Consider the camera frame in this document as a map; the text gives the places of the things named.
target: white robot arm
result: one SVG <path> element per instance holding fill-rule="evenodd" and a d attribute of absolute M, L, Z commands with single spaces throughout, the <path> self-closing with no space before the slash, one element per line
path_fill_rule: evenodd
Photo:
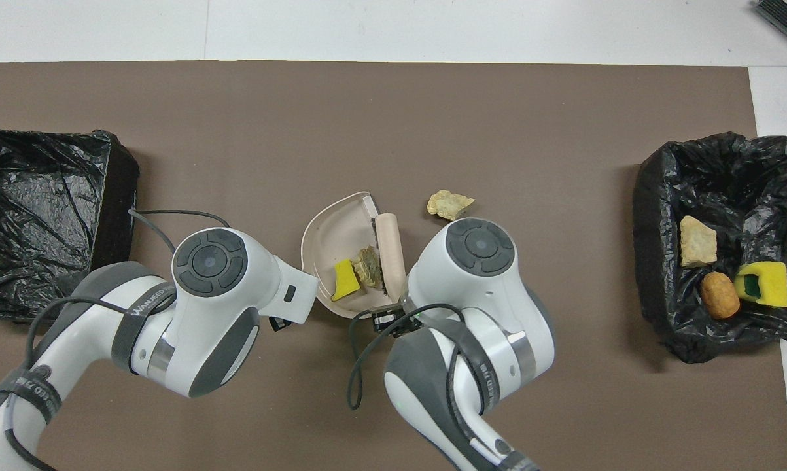
<path fill-rule="evenodd" d="M 516 245 L 497 224 L 462 218 L 444 227 L 408 274 L 405 312 L 423 327 L 396 341 L 384 382 L 393 406 L 456 468 L 538 469 L 481 415 L 553 363 L 542 304 L 522 283 Z"/>
<path fill-rule="evenodd" d="M 238 230 L 185 239 L 174 283 L 137 262 L 104 266 L 79 284 L 26 364 L 0 384 L 0 469 L 52 469 L 39 436 L 88 365 L 112 360 L 183 396 L 225 384 L 247 358 L 262 316 L 306 321 L 317 279 Z"/>

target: sponge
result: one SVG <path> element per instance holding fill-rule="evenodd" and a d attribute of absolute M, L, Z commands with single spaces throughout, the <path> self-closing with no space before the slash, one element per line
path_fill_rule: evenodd
<path fill-rule="evenodd" d="M 332 295 L 332 300 L 338 301 L 359 289 L 358 279 L 352 271 L 352 262 L 345 258 L 336 263 L 336 292 Z"/>
<path fill-rule="evenodd" d="M 787 307 L 787 270 L 783 262 L 753 262 L 739 268 L 733 280 L 737 295 L 771 307 Z"/>

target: rock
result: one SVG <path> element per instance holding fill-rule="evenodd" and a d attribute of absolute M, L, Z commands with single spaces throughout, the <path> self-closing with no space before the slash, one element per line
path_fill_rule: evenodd
<path fill-rule="evenodd" d="M 680 225 L 681 266 L 697 268 L 716 261 L 716 230 L 694 217 L 684 217 Z"/>
<path fill-rule="evenodd" d="M 457 220 L 471 203 L 474 203 L 474 198 L 439 190 L 428 199 L 427 211 L 447 220 Z"/>

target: brown paper mat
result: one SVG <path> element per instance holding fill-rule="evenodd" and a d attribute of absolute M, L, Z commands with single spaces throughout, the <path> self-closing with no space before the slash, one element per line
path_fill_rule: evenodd
<path fill-rule="evenodd" d="M 141 207 L 220 214 L 295 266 L 306 223 L 354 191 L 398 215 L 408 267 L 442 225 L 427 197 L 473 196 L 470 214 L 516 239 L 557 336 L 552 369 L 487 417 L 511 444 L 548 470 L 787 468 L 778 346 L 681 364 L 633 281 L 636 164 L 668 140 L 754 136 L 746 69 L 16 63 L 0 65 L 0 128 L 112 131 L 139 160 Z M 174 241 L 209 223 L 155 220 Z M 132 258 L 169 277 L 144 227 Z M 66 470 L 450 469 L 387 400 L 390 343 L 346 408 L 347 324 L 316 305 L 306 325 L 264 331 L 197 400 L 94 364 L 40 456 Z M 0 379 L 22 340 L 0 324 Z"/>

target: black plastic liner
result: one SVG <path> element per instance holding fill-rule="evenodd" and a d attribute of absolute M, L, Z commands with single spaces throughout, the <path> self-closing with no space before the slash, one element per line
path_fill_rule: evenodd
<path fill-rule="evenodd" d="M 0 131 L 0 319 L 30 320 L 129 258 L 138 175 L 110 132 Z"/>
<path fill-rule="evenodd" d="M 686 215 L 716 230 L 716 263 L 681 268 L 678 223 Z M 739 313 L 719 321 L 699 294 L 710 271 L 733 279 L 745 263 L 787 266 L 787 137 L 728 132 L 666 143 L 640 167 L 633 224 L 642 315 L 680 360 L 702 363 L 737 346 L 787 340 L 787 307 L 741 301 Z"/>

